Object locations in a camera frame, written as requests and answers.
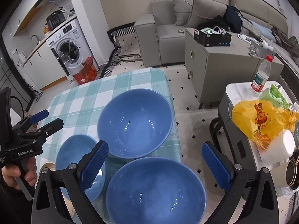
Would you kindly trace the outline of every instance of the yellow plastic bag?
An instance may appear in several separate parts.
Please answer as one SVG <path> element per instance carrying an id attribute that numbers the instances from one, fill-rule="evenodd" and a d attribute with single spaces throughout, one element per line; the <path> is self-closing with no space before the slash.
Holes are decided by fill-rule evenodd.
<path id="1" fill-rule="evenodd" d="M 232 110 L 232 121 L 256 144 L 268 148 L 272 139 L 284 129 L 295 130 L 299 113 L 274 108 L 265 100 L 241 101 Z"/>

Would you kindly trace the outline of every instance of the bottle label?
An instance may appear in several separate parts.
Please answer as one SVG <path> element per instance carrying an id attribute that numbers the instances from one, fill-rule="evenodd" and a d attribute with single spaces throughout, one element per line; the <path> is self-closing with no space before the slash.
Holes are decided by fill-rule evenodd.
<path id="1" fill-rule="evenodd" d="M 267 79 L 264 79 L 261 77 L 261 75 L 257 72 L 257 74 L 255 75 L 255 78 L 251 84 L 251 87 L 254 91 L 260 93 L 264 87 L 264 85 L 266 84 Z"/>

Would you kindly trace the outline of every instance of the black box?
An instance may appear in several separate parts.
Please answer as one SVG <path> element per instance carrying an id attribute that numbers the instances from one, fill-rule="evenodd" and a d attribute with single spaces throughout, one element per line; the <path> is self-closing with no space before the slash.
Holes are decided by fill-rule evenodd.
<path id="1" fill-rule="evenodd" d="M 209 35 L 199 29 L 194 29 L 193 38 L 204 47 L 231 45 L 231 34 L 228 32 L 224 35 Z"/>

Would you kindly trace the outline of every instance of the faucet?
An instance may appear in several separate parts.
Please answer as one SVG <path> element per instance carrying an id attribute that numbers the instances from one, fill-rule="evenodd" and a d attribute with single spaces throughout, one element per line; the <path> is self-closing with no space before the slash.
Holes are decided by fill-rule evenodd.
<path id="1" fill-rule="evenodd" d="M 36 39 L 37 39 L 37 40 L 36 40 L 36 44 L 39 44 L 39 43 L 40 43 L 40 40 L 39 40 L 39 38 L 38 38 L 38 36 L 37 36 L 37 35 L 32 35 L 32 36 L 31 36 L 31 41 L 32 41 L 32 38 L 33 38 L 33 36 L 35 36 L 35 37 L 36 37 Z"/>

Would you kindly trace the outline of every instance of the blue and white tablecloth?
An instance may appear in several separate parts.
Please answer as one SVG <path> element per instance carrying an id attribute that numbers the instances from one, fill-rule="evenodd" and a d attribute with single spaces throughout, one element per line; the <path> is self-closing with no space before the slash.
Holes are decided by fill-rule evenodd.
<path id="1" fill-rule="evenodd" d="M 145 68 L 129 71 L 107 78 L 102 78 L 58 94 L 48 108 L 49 117 L 40 122 L 39 127 L 60 118 L 64 122 L 63 129 L 47 138 L 42 149 L 43 153 L 36 157 L 37 171 L 47 162 L 55 163 L 57 153 L 63 142 L 74 134 L 88 134 L 99 141 L 97 124 L 99 116 L 107 103 L 130 89 L 147 88 L 162 94 L 170 103 L 174 113 L 172 95 L 163 71 Z M 173 121 L 171 132 L 156 151 L 149 156 L 160 156 L 182 162 L 180 142 L 176 120 Z M 106 159 L 106 180 L 103 192 L 107 189 L 111 177 L 129 160 L 108 156 Z M 107 224 L 112 223 L 105 205 L 105 194 L 93 202 L 93 206 Z"/>

